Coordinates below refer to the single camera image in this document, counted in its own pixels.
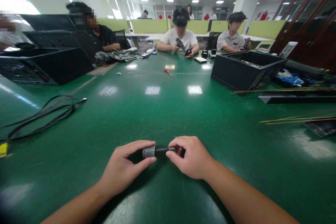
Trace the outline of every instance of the green partition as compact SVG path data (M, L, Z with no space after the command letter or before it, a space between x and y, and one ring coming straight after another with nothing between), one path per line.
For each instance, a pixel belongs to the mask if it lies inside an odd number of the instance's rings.
M101 25L105 25L110 28L112 31L119 31L125 29L125 33L129 33L130 31L130 22L125 19L98 19L98 23Z
M286 20L252 21L248 35L266 39L276 39Z
M166 33L168 31L165 19L134 19L132 26L134 33Z
M190 20L187 29L193 31L195 34L207 34L209 20Z
M227 21L213 20L211 24L211 32L224 32L228 29Z

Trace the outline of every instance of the person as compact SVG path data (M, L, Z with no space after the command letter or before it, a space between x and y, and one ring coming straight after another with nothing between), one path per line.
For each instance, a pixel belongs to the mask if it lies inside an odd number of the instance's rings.
M194 14L191 11L191 5L190 4L188 4L188 6L187 6L187 11L189 13L190 20L195 20Z
M72 2L66 5L71 14L83 13L86 21L90 26L92 33L100 41L104 51L120 50L120 44L116 34L107 26L98 24L97 18L93 13L93 9L83 2Z
M209 20L217 20L217 15L215 14L215 8L211 7L211 10L209 12Z
M218 37L217 50L231 53L244 50L245 39L238 34L238 30L245 19L246 16L243 12L234 12L229 16L227 31L222 32Z
M143 13L141 14L141 18L148 18L148 11L147 10L144 10Z
M42 224L90 223L107 202L122 193L141 172L156 162L156 157L147 157L137 164L127 159L134 152L154 144L154 141L139 140L117 147L100 180ZM298 223L271 199L212 158L196 136L176 137L169 143L169 147L172 146L175 146L176 152L168 151L166 156L188 177L207 182L235 223Z
M196 35L192 31L187 30L187 24L189 20L190 17L186 9L176 9L173 13L174 28L164 34L161 41L157 45L157 49L160 51L177 52L178 50L181 50L181 48L178 47L176 43L176 39L179 38L182 41L185 49L192 49L191 53L186 56L187 58L192 58L196 53L198 53L200 47L198 45Z

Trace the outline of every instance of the computer case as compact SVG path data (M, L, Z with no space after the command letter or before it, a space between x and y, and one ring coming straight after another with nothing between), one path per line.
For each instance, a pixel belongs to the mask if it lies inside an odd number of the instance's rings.
M287 59L268 54L239 51L217 55L211 78L232 91L258 89L271 81Z
M80 48L0 53L0 74L16 83L62 85L93 69Z

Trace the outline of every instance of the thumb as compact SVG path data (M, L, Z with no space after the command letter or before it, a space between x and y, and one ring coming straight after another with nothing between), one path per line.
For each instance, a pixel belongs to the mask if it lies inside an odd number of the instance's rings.
M166 156L170 159L173 164L175 164L178 168L180 168L181 164L183 163L183 158L177 155L174 151L166 152Z

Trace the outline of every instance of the gray shirt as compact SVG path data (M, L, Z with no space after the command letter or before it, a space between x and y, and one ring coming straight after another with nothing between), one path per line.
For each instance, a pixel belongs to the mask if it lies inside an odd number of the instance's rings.
M245 44L245 39L238 35L237 33L233 36L233 38L230 37L229 30L222 32L217 40L217 50L222 50L223 46L228 45L231 46L233 49L239 49L239 47L242 47Z

